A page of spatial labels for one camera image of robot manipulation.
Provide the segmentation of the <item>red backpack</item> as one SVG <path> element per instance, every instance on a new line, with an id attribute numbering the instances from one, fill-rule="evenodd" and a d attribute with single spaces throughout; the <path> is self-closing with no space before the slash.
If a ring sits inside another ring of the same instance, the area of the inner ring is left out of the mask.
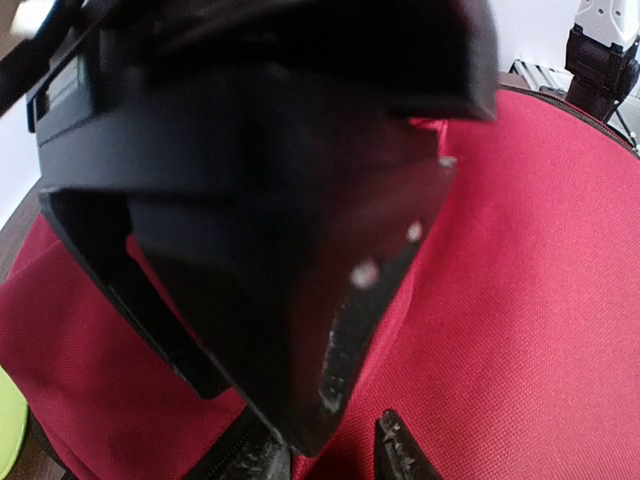
<path id="1" fill-rule="evenodd" d="M 638 477 L 638 157 L 567 105 L 497 103 L 439 125 L 453 191 L 295 478 L 372 478 L 387 409 L 447 479 Z M 81 479 L 184 478 L 244 406 L 199 398 L 43 219 L 1 288 L 1 364 Z"/>

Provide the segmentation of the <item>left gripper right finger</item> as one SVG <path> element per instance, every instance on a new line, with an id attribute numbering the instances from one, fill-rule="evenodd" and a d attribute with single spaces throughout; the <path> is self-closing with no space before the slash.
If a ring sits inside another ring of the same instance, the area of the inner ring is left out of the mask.
<path id="1" fill-rule="evenodd" d="M 443 479 L 395 410 L 375 423 L 374 473 L 382 480 Z"/>

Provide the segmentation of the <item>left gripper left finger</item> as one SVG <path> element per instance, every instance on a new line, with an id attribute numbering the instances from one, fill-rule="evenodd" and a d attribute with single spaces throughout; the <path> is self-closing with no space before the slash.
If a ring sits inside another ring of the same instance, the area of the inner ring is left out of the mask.
<path id="1" fill-rule="evenodd" d="M 240 414 L 185 479 L 289 480 L 292 453 L 255 414 Z"/>

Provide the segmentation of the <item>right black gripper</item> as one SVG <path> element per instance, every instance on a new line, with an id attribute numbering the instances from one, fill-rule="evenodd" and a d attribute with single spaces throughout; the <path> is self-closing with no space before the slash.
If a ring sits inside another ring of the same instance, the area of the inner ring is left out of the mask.
<path id="1" fill-rule="evenodd" d="M 264 189 L 490 120 L 496 77 L 485 1 L 90 1 L 27 121 L 56 189 Z"/>

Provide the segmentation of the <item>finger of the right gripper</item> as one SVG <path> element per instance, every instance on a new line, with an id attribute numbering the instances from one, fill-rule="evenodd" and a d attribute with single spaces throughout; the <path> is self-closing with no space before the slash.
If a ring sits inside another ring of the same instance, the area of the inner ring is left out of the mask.
<path id="1" fill-rule="evenodd" d="M 45 188 L 41 211 L 81 269 L 136 333 L 200 397 L 213 399 L 229 383 L 187 333 L 127 251 L 133 232 L 118 196 Z"/>
<path id="2" fill-rule="evenodd" d="M 315 456 L 455 168 L 434 129 L 382 119 L 240 140 L 194 172 L 194 187 L 130 200 L 136 240 L 216 369 Z"/>

